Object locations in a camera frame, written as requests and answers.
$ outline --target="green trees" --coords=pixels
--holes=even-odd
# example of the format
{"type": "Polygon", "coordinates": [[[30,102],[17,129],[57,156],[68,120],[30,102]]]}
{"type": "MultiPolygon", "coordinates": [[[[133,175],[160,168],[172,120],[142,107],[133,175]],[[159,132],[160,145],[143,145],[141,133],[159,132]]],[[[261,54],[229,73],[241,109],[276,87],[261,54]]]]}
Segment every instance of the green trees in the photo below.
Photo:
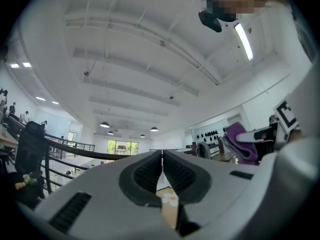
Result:
{"type": "Polygon", "coordinates": [[[126,155],[137,155],[139,153],[139,142],[116,141],[110,139],[107,141],[106,153],[116,154],[116,149],[119,145],[125,145],[126,155]]]}

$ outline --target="black rubber pad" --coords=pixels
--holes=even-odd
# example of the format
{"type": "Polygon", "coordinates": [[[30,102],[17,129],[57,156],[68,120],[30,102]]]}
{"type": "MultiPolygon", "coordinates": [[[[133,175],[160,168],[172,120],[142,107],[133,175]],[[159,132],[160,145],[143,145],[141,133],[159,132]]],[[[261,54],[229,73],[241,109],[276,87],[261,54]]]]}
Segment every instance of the black rubber pad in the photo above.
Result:
{"type": "Polygon", "coordinates": [[[130,164],[120,174],[119,187],[136,205],[161,207],[156,196],[157,183],[162,172],[161,150],[130,164]]]}
{"type": "Polygon", "coordinates": [[[163,172],[178,195],[180,205],[201,201],[212,183],[206,170],[168,150],[163,151],[163,172]]]}
{"type": "Polygon", "coordinates": [[[76,193],[49,222],[55,229],[66,233],[91,199],[88,193],[76,193]]]}
{"type": "Polygon", "coordinates": [[[246,172],[238,171],[238,170],[233,170],[233,171],[230,172],[229,174],[230,174],[230,175],[233,175],[233,176],[236,176],[236,177],[239,177],[239,178],[246,179],[246,180],[251,180],[252,177],[254,176],[254,175],[251,174],[251,173],[246,173],[246,172]]]}

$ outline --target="window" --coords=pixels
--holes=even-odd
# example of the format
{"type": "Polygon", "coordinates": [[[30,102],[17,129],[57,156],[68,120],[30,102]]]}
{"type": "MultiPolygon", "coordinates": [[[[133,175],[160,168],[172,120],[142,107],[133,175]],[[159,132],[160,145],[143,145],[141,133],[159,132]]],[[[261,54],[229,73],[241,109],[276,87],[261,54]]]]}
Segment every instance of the window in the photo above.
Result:
{"type": "Polygon", "coordinates": [[[108,139],[106,145],[106,153],[113,155],[137,155],[139,154],[139,142],[108,139]]]}

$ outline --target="wooden table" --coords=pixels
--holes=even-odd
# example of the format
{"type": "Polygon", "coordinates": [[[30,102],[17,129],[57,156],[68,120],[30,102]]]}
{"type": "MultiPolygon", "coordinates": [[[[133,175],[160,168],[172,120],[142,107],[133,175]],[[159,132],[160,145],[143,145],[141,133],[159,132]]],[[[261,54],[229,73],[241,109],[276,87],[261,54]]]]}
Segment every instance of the wooden table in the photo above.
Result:
{"type": "Polygon", "coordinates": [[[215,161],[220,161],[220,162],[229,162],[234,156],[235,156],[234,153],[228,152],[228,153],[217,154],[213,156],[211,159],[215,161]]]}
{"type": "Polygon", "coordinates": [[[8,148],[12,148],[12,149],[18,148],[18,141],[16,141],[16,139],[12,137],[10,133],[7,132],[7,129],[2,125],[0,125],[0,145],[3,145],[8,148]]]}

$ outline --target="black chair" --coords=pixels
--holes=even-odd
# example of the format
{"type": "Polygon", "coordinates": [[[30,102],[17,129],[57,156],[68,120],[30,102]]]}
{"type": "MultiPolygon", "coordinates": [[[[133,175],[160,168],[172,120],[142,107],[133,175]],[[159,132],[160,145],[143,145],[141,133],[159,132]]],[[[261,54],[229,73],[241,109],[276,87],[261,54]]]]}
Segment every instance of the black chair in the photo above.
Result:
{"type": "Polygon", "coordinates": [[[38,197],[45,198],[41,162],[48,150],[49,145],[45,141],[43,127],[33,121],[28,122],[25,129],[20,132],[14,165],[16,172],[8,173],[7,179],[15,199],[32,209],[37,205],[38,197]],[[37,184],[28,184],[24,188],[16,190],[15,184],[24,182],[23,175],[25,174],[36,179],[37,184]]]}

